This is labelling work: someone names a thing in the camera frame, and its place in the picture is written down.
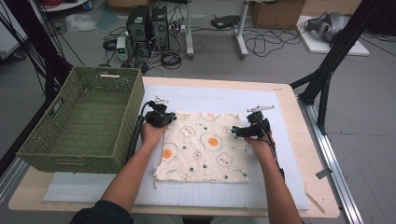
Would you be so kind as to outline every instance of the green wicker basket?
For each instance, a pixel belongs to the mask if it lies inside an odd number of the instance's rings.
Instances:
[[[117,173],[143,95],[138,69],[75,67],[17,156],[45,172]]]

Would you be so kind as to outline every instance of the beige fabric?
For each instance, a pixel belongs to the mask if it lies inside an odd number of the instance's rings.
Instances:
[[[176,114],[165,132],[157,180],[248,182],[246,143],[231,132],[241,125],[238,114]]]

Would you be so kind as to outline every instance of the desk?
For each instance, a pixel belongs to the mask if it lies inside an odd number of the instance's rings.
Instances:
[[[242,32],[244,31],[245,18],[248,13],[248,2],[249,0],[244,0],[241,11],[241,19],[239,21],[239,28],[235,30],[235,37],[241,51],[241,59],[248,56],[248,50],[245,45],[244,38],[242,37]],[[194,56],[194,48],[192,45],[192,31],[191,31],[191,0],[187,0],[187,25],[186,25],[186,48],[187,56],[192,59]]]
[[[321,171],[318,153],[306,128],[294,93],[289,85],[271,83],[252,83],[219,80],[182,79],[144,77],[144,82],[150,85],[226,88],[238,90],[273,91],[281,107],[290,143],[297,160],[304,191],[308,198],[310,209],[300,213],[302,217],[338,217],[340,212],[332,194],[327,177],[318,179],[315,174]],[[92,203],[50,203],[42,199],[48,189],[53,173],[43,173],[30,167],[9,201],[12,210],[29,211],[78,211]],[[148,206],[137,205],[134,213],[145,214],[179,214],[195,216],[253,216],[267,217],[266,211],[258,209],[204,208],[181,206]]]

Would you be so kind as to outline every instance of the dark shirt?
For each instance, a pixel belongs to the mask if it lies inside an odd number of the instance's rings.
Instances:
[[[129,224],[129,213],[115,203],[98,201],[92,208],[77,212],[70,224]]]

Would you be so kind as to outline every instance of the plastic bag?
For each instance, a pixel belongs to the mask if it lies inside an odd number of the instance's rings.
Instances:
[[[91,31],[96,29],[96,23],[92,21],[92,18],[89,15],[74,14],[67,16],[65,20],[68,33]]]

